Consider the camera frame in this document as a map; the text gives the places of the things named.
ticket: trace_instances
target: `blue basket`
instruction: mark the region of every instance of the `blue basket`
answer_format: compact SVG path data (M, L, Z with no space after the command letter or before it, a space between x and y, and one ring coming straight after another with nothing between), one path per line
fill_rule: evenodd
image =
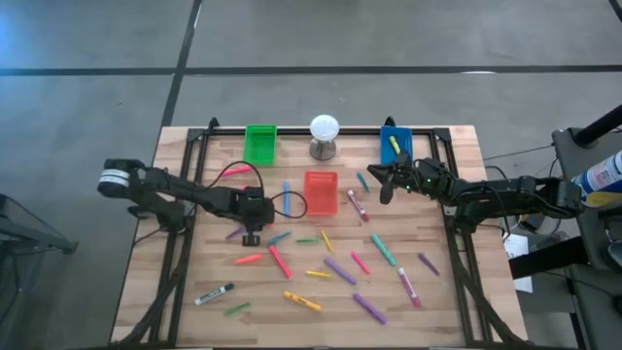
M380 162L383 164L396 160L397 154L391 145L389 136L395 136L397 145L401 152L410 154L410 161L413 161L414 152L412 150L412 130L406 127L381 126L380 127Z

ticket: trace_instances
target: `green basket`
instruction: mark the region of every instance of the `green basket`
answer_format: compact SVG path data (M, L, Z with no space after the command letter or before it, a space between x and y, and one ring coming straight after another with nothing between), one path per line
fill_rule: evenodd
M276 125L246 125L244 160L254 165L273 165L276 158Z

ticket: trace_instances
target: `plastic basket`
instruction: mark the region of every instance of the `plastic basket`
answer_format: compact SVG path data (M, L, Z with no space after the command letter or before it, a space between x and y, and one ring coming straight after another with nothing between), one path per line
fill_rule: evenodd
M276 158L276 125L247 125L244 160L254 165L273 165Z
M381 126L380 127L380 162L383 164L396 160L396 150L389 140L389 136L395 136L399 150L410 154L410 161L414 158L412 150L412 130L406 127Z
M304 197L309 205L307 215L333 216L338 210L338 180L333 171L304 173Z

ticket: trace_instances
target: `black marker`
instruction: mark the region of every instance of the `black marker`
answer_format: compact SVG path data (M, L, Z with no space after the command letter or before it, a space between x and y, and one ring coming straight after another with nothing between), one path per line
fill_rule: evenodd
M200 305L200 304L205 303L205 302L207 302L207 301L209 301L209 300L211 300L211 299L213 299L213 298L215 298L217 296L221 296L226 291L230 291L232 289L233 289L233 283L226 284L226 285L220 287L219 289L217 289L216 291L212 291L212 292L206 294L203 297L199 297L199 298L195 299L194 303L197 304L197 305Z

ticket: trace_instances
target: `red basket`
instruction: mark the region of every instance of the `red basket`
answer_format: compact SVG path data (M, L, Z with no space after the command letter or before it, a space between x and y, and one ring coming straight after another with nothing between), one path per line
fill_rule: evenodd
M309 208L307 215L333 216L337 214L337 173L307 171L304 173L304 197Z

